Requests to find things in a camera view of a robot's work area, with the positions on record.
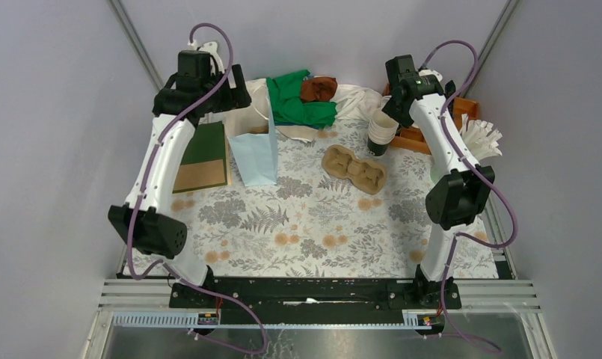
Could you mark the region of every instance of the paper bag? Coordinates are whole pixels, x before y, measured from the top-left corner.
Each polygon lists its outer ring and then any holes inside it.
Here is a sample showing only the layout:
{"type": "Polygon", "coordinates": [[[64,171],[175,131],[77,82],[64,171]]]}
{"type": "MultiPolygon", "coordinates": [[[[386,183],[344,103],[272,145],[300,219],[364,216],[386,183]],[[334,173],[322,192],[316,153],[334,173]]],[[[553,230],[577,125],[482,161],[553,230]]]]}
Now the paper bag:
{"type": "Polygon", "coordinates": [[[278,146],[265,79],[246,82],[252,104],[224,114],[224,128],[244,185],[277,184],[278,146]]]}

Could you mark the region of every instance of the floral pattern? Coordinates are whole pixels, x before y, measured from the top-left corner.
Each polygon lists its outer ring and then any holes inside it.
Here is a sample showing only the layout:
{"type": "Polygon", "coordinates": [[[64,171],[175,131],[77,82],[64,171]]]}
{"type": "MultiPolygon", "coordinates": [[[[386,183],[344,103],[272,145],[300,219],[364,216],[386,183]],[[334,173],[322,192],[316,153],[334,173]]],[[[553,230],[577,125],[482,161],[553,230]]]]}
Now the floral pattern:
{"type": "MultiPolygon", "coordinates": [[[[431,232],[424,199],[433,187],[432,157],[393,147],[373,157],[367,126],[338,120],[309,144],[279,134],[277,185],[243,186],[231,159],[232,185],[175,194],[169,215],[188,228],[184,251],[216,275],[413,277],[431,232]],[[385,187],[369,195],[328,175],[321,160],[332,144],[385,165],[385,187]]],[[[468,231],[487,240],[480,218],[468,231]]],[[[134,254],[142,272],[152,261],[134,254]]],[[[491,251],[472,241],[459,242],[453,265],[455,277],[497,277],[491,251]]]]}

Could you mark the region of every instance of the floral tablecloth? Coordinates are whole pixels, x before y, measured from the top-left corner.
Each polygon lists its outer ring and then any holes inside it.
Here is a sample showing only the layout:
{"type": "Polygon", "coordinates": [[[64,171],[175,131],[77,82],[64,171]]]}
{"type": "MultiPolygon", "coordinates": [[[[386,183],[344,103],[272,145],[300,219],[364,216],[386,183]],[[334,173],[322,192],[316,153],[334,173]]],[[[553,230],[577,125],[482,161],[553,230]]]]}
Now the floral tablecloth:
{"type": "MultiPolygon", "coordinates": [[[[432,157],[393,147],[373,157],[367,126],[338,120],[309,144],[279,134],[277,185],[243,186],[231,160],[232,185],[175,194],[171,214],[190,237],[184,251],[223,276],[413,277],[431,232],[424,198],[432,157]],[[385,165],[385,187],[372,196],[328,175],[321,160],[332,144],[385,165]]],[[[481,218],[469,232],[487,240],[481,218]]],[[[134,251],[136,272],[150,262],[134,251]]],[[[497,277],[491,251],[472,241],[459,242],[454,266],[455,277],[497,277]]]]}

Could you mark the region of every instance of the stack of paper cups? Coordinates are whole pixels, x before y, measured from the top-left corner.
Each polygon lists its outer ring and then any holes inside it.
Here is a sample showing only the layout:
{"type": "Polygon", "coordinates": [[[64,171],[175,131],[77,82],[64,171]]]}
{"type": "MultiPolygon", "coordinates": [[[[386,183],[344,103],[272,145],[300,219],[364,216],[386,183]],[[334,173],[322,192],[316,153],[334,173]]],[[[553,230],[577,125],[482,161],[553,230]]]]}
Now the stack of paper cups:
{"type": "Polygon", "coordinates": [[[366,142],[369,151],[374,156],[384,155],[397,129],[398,123],[393,118],[382,112],[381,108],[375,110],[369,122],[369,139],[366,142]]]}

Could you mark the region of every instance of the white wall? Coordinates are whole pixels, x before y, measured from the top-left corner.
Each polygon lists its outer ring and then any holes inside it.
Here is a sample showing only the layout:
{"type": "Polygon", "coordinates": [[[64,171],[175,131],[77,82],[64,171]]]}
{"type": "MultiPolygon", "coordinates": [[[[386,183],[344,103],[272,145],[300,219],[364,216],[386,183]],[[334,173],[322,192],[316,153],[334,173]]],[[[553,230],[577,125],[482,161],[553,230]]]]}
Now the white wall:
{"type": "Polygon", "coordinates": [[[471,96],[559,358],[602,358],[602,1],[524,1],[471,96]]]}
{"type": "Polygon", "coordinates": [[[0,358],[77,358],[153,87],[106,1],[0,0],[0,358]]]}
{"type": "MultiPolygon", "coordinates": [[[[176,71],[177,52],[199,22],[228,33],[246,79],[304,68],[339,83],[384,89],[384,62],[413,54],[417,66],[445,40],[480,49],[506,0],[125,0],[136,29],[164,79],[176,71]]],[[[223,39],[203,29],[196,38],[223,39]]],[[[225,45],[222,58],[227,58],[225,45]]],[[[463,81],[472,61],[460,46],[444,49],[431,65],[463,81]]]]}

